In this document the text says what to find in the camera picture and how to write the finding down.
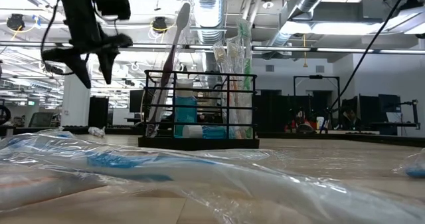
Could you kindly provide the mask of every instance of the person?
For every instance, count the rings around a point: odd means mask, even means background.
[[[343,112],[343,118],[342,118],[343,130],[360,130],[361,119],[357,117],[357,114],[353,110],[353,108],[350,106],[343,107],[342,112]]]

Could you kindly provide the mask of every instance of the ceiling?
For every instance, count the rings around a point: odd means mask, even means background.
[[[50,6],[54,6],[56,0],[45,0]],[[155,17],[165,17],[168,25],[173,25],[178,9],[181,6],[181,1],[178,0],[129,0],[131,7],[131,18],[129,21],[118,21],[117,29],[120,33],[129,35],[134,43],[171,43],[175,27],[172,27],[166,32],[166,35],[155,35],[151,32],[151,22]],[[225,28],[226,38],[236,35],[236,20],[241,17],[242,2],[244,0],[225,0],[224,15],[225,15]],[[258,14],[254,21],[254,28],[252,30],[252,40],[265,43],[279,30],[279,14],[285,1],[289,0],[272,0],[273,7],[265,9],[260,6]],[[336,3],[358,3],[362,0],[323,0],[323,2],[336,2]],[[19,13],[24,15],[25,32],[15,33],[6,26],[7,19],[12,13]],[[39,18],[39,23],[36,24],[35,17]],[[46,26],[52,17],[52,9],[39,7],[29,0],[0,0],[0,41],[15,41],[15,42],[40,42]],[[56,14],[56,20],[52,25],[47,42],[53,43],[67,43],[70,39],[68,28],[63,25],[64,11],[61,4]],[[98,19],[102,24],[105,33],[114,35],[116,33],[114,23]],[[364,48],[370,39],[368,36],[355,36],[355,35],[316,35],[306,34],[305,45],[309,47],[347,47],[347,48]],[[181,43],[196,44],[198,42],[197,32],[187,31],[185,33],[185,40]],[[289,42],[292,46],[302,47],[304,45],[303,37],[292,37]],[[410,48],[417,44],[417,39],[414,35],[394,34],[382,36],[377,41],[378,48]],[[302,53],[293,53],[292,58],[299,58]],[[105,87],[115,88],[127,92],[131,88],[143,87],[144,83],[144,70],[146,69],[160,69],[166,59],[167,53],[164,52],[140,52],[140,51],[123,51],[117,56],[114,65],[113,77],[116,79],[112,84],[107,86],[103,81],[102,74],[98,71],[98,61],[95,55],[91,55],[88,64],[92,67],[92,94],[108,95],[112,99],[116,99],[116,105],[120,101],[120,105],[125,106],[127,96],[118,96],[113,90],[105,90]],[[185,65],[188,70],[204,71],[205,65],[203,64],[203,53],[179,53],[179,62]],[[337,57],[336,54],[309,54],[310,58],[332,58]],[[23,47],[7,47],[0,55],[3,60],[2,69],[3,76],[26,76],[22,79],[3,79],[0,82],[2,88],[0,95],[2,98],[25,98],[28,97],[30,92],[17,92],[19,89],[23,90],[40,90],[31,94],[31,97],[38,96],[39,94],[54,95],[54,101],[43,102],[44,106],[57,107],[60,106],[62,98],[64,77],[52,75],[42,70],[43,65],[40,62],[39,48],[23,48]],[[65,69],[64,64],[54,64],[57,67]],[[126,85],[120,78],[127,78],[133,80],[134,86]]]

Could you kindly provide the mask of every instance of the wooden table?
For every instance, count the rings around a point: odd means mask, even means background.
[[[107,135],[103,139],[89,135],[80,137],[129,146],[137,146],[138,138],[115,135]],[[282,162],[272,164],[275,168],[313,177],[340,179],[356,187],[397,193],[425,201],[424,180],[409,179],[392,172],[406,156],[419,152],[420,148],[341,140],[274,139],[261,140],[260,147],[275,150],[283,157]],[[275,213],[270,214],[273,203],[250,200],[246,203],[259,210],[250,217],[255,223],[310,223],[296,213],[282,209],[280,211],[285,215],[277,219]],[[294,216],[297,218],[296,222],[291,219]],[[210,209],[174,193],[149,191],[126,195],[120,193],[118,187],[101,187],[46,201],[26,210],[6,213],[0,216],[0,220],[8,224],[218,223]]]

